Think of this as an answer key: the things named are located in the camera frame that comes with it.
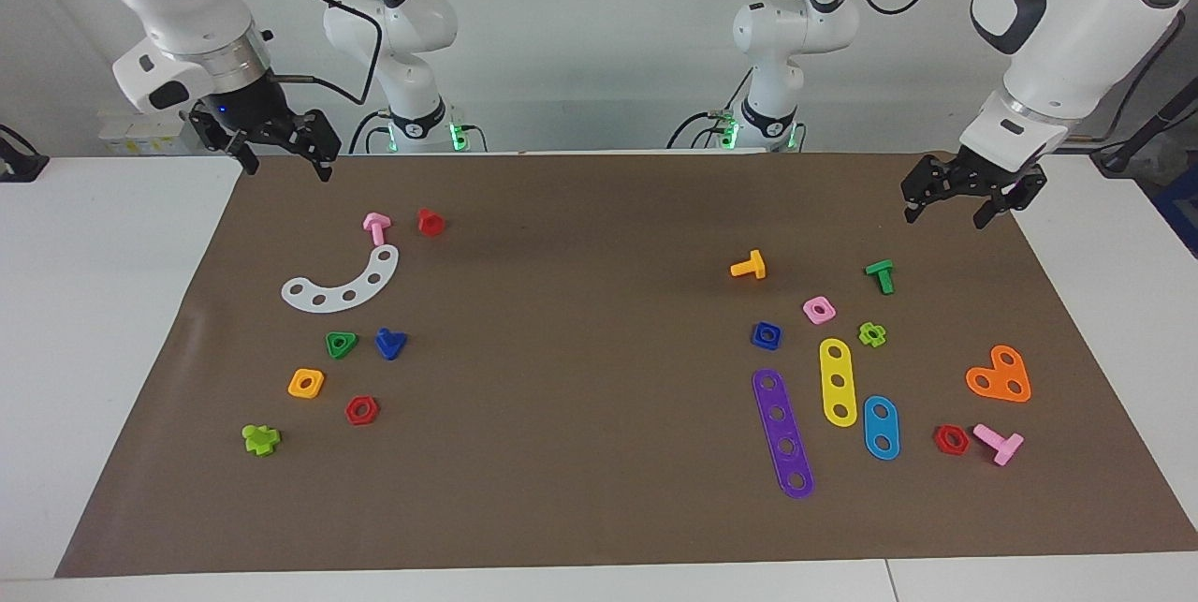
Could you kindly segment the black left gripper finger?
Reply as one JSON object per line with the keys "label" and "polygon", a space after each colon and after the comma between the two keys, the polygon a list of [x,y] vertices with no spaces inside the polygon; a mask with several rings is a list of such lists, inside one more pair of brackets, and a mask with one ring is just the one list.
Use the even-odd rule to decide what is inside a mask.
{"label": "black left gripper finger", "polygon": [[1045,176],[1043,168],[1030,168],[1030,171],[1009,188],[1002,189],[996,186],[991,189],[988,200],[972,215],[972,223],[981,230],[987,227],[997,215],[1027,209],[1045,184],[1047,184],[1047,176]]}
{"label": "black left gripper finger", "polygon": [[955,170],[955,162],[942,162],[933,154],[925,154],[916,162],[901,183],[904,221],[914,224],[928,205],[952,197]]}

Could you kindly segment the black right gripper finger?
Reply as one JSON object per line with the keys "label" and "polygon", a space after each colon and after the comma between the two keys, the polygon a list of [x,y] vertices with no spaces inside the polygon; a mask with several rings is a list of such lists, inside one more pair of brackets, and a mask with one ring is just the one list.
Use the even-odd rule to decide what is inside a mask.
{"label": "black right gripper finger", "polygon": [[228,133],[214,120],[214,116],[208,113],[206,107],[192,107],[190,124],[196,130],[198,141],[210,153],[220,153],[235,159],[246,175],[253,176],[258,174],[258,157],[253,153],[247,130],[235,130],[232,134]]}
{"label": "black right gripper finger", "polygon": [[277,118],[272,124],[272,136],[276,146],[311,163],[321,183],[332,180],[333,164],[341,152],[341,138],[323,111],[311,109],[303,115]]}

